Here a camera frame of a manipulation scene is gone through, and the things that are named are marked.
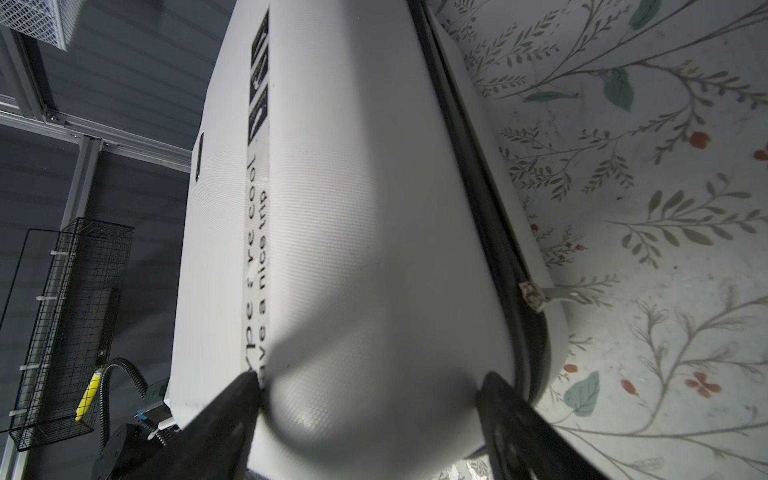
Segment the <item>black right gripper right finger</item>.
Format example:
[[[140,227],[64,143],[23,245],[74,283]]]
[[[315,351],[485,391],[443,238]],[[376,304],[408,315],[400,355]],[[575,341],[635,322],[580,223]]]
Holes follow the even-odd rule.
[[[496,479],[607,479],[497,373],[485,376],[476,404]]]

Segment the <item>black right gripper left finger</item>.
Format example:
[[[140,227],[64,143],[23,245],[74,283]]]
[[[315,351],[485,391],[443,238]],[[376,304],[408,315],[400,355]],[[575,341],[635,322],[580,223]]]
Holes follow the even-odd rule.
[[[130,479],[257,479],[247,466],[262,406],[258,376],[237,376]]]

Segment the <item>white hard-shell suitcase black lining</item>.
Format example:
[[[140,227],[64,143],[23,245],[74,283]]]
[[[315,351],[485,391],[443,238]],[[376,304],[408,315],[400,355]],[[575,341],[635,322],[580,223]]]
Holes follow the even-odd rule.
[[[191,172],[167,400],[186,427],[241,372],[248,468],[426,479],[484,446],[487,374],[561,368],[551,276],[465,69],[424,1],[239,1]]]

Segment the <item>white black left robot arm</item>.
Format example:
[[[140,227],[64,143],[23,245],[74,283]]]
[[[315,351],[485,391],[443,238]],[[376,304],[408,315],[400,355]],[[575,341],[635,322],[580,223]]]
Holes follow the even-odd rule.
[[[172,425],[165,429],[144,419],[126,423],[112,433],[100,427],[100,453],[91,471],[92,480],[127,479],[154,457],[180,429]]]

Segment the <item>yellow black striped item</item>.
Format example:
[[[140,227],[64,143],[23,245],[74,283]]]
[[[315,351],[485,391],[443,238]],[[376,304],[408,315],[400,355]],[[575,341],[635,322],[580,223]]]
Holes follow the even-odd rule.
[[[82,421],[85,415],[87,414],[88,410],[90,409],[90,406],[92,405],[92,402],[99,391],[103,373],[104,373],[104,369],[98,368],[94,371],[93,375],[91,376],[88,382],[88,385],[75,410],[76,422]]]

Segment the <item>floral table mat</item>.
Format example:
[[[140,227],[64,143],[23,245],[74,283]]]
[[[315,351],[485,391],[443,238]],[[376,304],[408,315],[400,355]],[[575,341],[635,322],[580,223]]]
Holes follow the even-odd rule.
[[[433,1],[566,303],[538,408],[613,479],[767,475],[767,5]]]

